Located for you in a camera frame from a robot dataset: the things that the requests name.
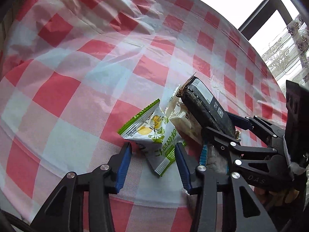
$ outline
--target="silver bolt head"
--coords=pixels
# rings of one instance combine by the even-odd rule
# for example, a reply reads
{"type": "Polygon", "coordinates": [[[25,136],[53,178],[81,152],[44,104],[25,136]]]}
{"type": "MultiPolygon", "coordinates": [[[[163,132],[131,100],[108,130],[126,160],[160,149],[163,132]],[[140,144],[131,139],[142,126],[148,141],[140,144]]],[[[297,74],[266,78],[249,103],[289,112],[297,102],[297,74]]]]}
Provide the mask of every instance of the silver bolt head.
{"type": "Polygon", "coordinates": [[[240,166],[240,165],[242,164],[242,162],[241,162],[240,159],[236,159],[236,160],[235,160],[235,164],[238,165],[238,166],[240,166]]]}
{"type": "Polygon", "coordinates": [[[199,165],[199,166],[197,167],[197,170],[199,170],[199,171],[201,171],[201,172],[204,172],[204,171],[207,170],[207,168],[206,168],[205,166],[203,166],[203,165],[199,165]]]}
{"type": "Polygon", "coordinates": [[[72,178],[75,177],[75,173],[69,172],[69,173],[66,175],[66,177],[69,178],[69,179],[72,179],[72,178]]]}
{"type": "Polygon", "coordinates": [[[109,169],[109,165],[103,164],[102,166],[100,166],[100,169],[103,170],[103,171],[106,171],[106,170],[109,169]]]}
{"type": "Polygon", "coordinates": [[[232,173],[232,177],[233,177],[234,179],[239,179],[239,178],[240,178],[240,174],[237,173],[237,172],[233,172],[233,173],[232,173]]]}

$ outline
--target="snack package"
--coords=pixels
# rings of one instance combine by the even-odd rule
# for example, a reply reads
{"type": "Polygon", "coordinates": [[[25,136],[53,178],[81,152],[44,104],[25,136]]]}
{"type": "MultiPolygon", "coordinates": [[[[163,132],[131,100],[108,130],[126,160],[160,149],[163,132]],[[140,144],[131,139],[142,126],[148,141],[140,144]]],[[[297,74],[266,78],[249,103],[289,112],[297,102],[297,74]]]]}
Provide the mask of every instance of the snack package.
{"type": "Polygon", "coordinates": [[[201,127],[211,127],[236,138],[236,129],[210,90],[194,75],[178,90],[177,97],[187,106],[201,127]]]}
{"type": "Polygon", "coordinates": [[[170,102],[165,110],[166,117],[174,124],[174,126],[194,139],[197,143],[203,144],[200,131],[202,127],[197,122],[192,113],[184,105],[181,98],[177,97],[176,94],[180,86],[174,91],[170,102]]]}
{"type": "Polygon", "coordinates": [[[183,142],[183,139],[159,104],[157,99],[148,105],[125,123],[118,133],[124,139],[136,142],[154,171],[162,176],[175,161],[176,143],[183,142]]]}

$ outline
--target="red and white checkered tablecloth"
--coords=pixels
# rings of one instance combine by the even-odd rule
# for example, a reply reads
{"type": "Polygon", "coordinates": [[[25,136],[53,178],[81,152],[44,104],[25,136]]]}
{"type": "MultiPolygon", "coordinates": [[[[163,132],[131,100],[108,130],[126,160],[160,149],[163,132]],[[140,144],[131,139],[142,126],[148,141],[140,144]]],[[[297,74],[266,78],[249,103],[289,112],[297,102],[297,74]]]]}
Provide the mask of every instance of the red and white checkered tablecloth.
{"type": "MultiPolygon", "coordinates": [[[[67,172],[106,163],[123,144],[116,131],[157,98],[165,109],[195,72],[225,110],[287,118],[260,56],[200,0],[26,0],[2,63],[0,188],[29,221],[67,172]]],[[[111,197],[115,231],[189,231],[181,190],[175,163],[158,178],[135,153],[111,197]]]]}

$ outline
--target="white curtain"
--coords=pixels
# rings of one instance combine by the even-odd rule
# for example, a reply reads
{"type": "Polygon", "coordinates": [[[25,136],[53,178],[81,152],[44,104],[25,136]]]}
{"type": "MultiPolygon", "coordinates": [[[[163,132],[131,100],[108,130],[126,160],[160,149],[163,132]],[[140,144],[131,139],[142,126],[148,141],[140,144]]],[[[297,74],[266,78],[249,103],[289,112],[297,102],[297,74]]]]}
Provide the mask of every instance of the white curtain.
{"type": "Polygon", "coordinates": [[[262,59],[286,93],[285,81],[309,88],[309,30],[300,15],[265,48],[262,59]]]}

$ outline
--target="black plastic bracket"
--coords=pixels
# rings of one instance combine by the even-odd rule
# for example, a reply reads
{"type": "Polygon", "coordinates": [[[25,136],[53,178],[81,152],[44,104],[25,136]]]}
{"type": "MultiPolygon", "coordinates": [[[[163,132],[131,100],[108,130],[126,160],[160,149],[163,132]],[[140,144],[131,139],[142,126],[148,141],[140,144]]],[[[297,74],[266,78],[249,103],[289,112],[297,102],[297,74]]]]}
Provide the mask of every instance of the black plastic bracket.
{"type": "Polygon", "coordinates": [[[217,192],[223,194],[222,232],[277,231],[263,205],[237,172],[222,175],[187,155],[183,145],[175,146],[175,158],[184,188],[197,194],[190,232],[215,232],[217,192]]]}
{"type": "Polygon", "coordinates": [[[91,173],[67,173],[30,226],[44,232],[83,232],[83,197],[88,191],[90,232],[114,232],[109,194],[117,194],[123,187],[131,154],[132,147],[127,142],[119,154],[91,173]]]}
{"type": "Polygon", "coordinates": [[[267,147],[241,146],[238,140],[210,127],[202,137],[213,144],[228,161],[230,172],[239,172],[248,184],[269,191],[280,191],[293,185],[283,148],[284,130],[257,116],[240,117],[227,112],[235,126],[250,130],[267,147]]]}

